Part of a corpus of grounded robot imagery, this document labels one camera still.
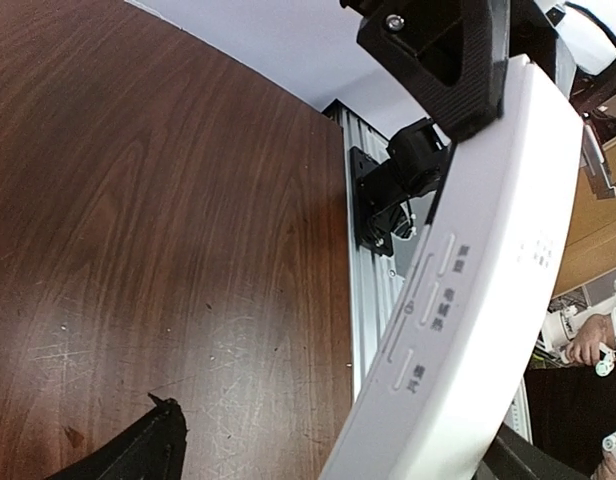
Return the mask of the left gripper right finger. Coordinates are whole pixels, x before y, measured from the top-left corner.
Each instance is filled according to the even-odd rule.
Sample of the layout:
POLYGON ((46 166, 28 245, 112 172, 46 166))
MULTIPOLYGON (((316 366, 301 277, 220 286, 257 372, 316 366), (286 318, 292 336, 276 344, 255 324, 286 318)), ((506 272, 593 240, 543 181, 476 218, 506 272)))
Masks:
POLYGON ((547 455, 502 424, 472 479, 585 480, 588 476, 547 455))

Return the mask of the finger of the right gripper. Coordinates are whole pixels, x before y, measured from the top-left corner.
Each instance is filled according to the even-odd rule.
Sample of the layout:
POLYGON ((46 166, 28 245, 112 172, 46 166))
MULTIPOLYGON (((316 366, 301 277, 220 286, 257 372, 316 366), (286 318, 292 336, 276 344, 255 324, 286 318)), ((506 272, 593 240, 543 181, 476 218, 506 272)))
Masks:
POLYGON ((357 43, 452 140, 503 115, 508 1, 358 1, 357 43))

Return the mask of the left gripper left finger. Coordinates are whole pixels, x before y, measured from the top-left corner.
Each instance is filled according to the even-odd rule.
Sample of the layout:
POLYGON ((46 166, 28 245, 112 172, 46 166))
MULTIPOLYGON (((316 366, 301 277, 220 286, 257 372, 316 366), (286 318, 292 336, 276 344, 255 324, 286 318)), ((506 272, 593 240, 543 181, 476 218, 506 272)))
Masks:
POLYGON ((149 398, 154 407, 108 443, 52 474, 52 480, 180 480, 188 433, 179 403, 149 398))

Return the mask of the white remote control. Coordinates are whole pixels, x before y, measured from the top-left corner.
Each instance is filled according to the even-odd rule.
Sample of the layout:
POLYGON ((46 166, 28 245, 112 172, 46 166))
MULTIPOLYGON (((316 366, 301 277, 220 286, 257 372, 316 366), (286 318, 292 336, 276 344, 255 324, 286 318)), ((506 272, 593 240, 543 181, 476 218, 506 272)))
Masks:
POLYGON ((583 124, 528 57, 502 118, 453 153, 325 479, 469 479, 544 322, 571 220, 583 124))

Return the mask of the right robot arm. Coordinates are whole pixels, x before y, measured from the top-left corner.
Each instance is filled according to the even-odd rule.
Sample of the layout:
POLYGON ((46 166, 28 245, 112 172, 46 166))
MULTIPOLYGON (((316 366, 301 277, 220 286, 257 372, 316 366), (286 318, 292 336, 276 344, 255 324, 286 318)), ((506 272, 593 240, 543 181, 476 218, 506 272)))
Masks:
POLYGON ((503 110, 509 61, 527 56, 579 111, 616 93, 616 1, 352 1, 360 48, 392 82, 392 134, 423 115, 467 138, 503 110))

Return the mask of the person hand in background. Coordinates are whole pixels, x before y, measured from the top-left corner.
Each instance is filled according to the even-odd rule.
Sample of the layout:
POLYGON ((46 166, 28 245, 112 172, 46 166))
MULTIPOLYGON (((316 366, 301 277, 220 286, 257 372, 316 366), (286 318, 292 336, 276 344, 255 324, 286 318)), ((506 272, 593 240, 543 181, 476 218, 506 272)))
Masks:
POLYGON ((609 315, 590 316, 567 345, 566 358, 574 364, 594 367, 601 360, 600 345, 616 348, 614 329, 609 315))

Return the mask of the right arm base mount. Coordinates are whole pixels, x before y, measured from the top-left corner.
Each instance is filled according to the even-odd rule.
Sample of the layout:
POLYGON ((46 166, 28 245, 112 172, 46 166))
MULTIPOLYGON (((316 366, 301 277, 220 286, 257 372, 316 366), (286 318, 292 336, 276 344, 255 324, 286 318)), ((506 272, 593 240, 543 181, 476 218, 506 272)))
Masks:
POLYGON ((388 142, 388 158, 376 161, 359 147, 349 150, 356 244, 376 255, 394 255, 393 239, 415 233, 409 201, 439 187, 450 148, 430 118, 400 129, 388 142))

